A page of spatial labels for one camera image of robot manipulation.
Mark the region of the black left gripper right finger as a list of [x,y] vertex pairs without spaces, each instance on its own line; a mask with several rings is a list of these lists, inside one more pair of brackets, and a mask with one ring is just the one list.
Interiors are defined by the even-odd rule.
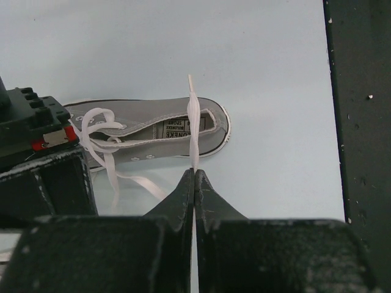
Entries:
[[214,227],[224,220],[246,220],[247,217],[215,191],[201,169],[195,173],[194,207],[199,291],[216,292],[218,258],[213,239]]

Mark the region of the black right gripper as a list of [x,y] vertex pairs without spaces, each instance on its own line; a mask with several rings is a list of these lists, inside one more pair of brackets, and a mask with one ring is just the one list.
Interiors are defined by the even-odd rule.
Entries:
[[1,227],[37,217],[97,215],[83,147],[70,113],[30,87],[1,86]]

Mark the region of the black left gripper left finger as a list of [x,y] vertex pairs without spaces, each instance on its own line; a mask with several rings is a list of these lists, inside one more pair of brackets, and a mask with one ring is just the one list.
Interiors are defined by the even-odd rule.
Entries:
[[195,173],[185,170],[176,188],[144,217],[159,228],[150,269],[150,292],[190,292]]

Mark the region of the grey canvas sneaker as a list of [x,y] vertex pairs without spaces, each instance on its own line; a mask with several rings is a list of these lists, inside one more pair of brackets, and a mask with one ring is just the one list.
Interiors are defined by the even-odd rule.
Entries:
[[[91,141],[101,149],[114,153],[115,163],[162,157],[188,157],[190,120],[188,98],[92,99],[65,105],[71,122],[81,129],[85,114],[92,109],[113,111],[121,128],[104,128],[90,134]],[[229,141],[232,123],[227,110],[208,98],[199,98],[200,157],[211,156]]]

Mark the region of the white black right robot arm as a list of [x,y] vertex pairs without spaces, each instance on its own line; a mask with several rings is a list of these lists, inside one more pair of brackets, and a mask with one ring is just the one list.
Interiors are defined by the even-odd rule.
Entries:
[[62,103],[169,99],[223,105],[232,136],[201,161],[255,218],[344,219],[340,153],[359,222],[388,195],[390,2],[2,1],[1,77]]

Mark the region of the white shoelace of sneaker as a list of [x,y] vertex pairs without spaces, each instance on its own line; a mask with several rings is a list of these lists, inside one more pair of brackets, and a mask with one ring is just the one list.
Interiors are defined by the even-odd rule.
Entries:
[[[199,128],[200,128],[200,103],[195,93],[192,76],[188,75],[189,83],[189,102],[187,105],[187,115],[190,122],[190,141],[189,141],[189,158],[191,166],[196,171],[199,166]],[[115,121],[115,115],[112,110],[93,108],[84,115],[81,119],[81,129],[78,129],[73,123],[75,134],[81,139],[81,145],[89,152],[89,154],[98,162],[98,164],[106,170],[109,182],[114,190],[114,197],[112,201],[112,211],[120,200],[119,178],[130,179],[149,191],[155,198],[163,200],[167,197],[154,182],[142,176],[127,176],[124,173],[117,172],[115,169],[114,150],[105,150],[93,143],[90,134],[94,131],[108,128],[119,129],[122,125]]]

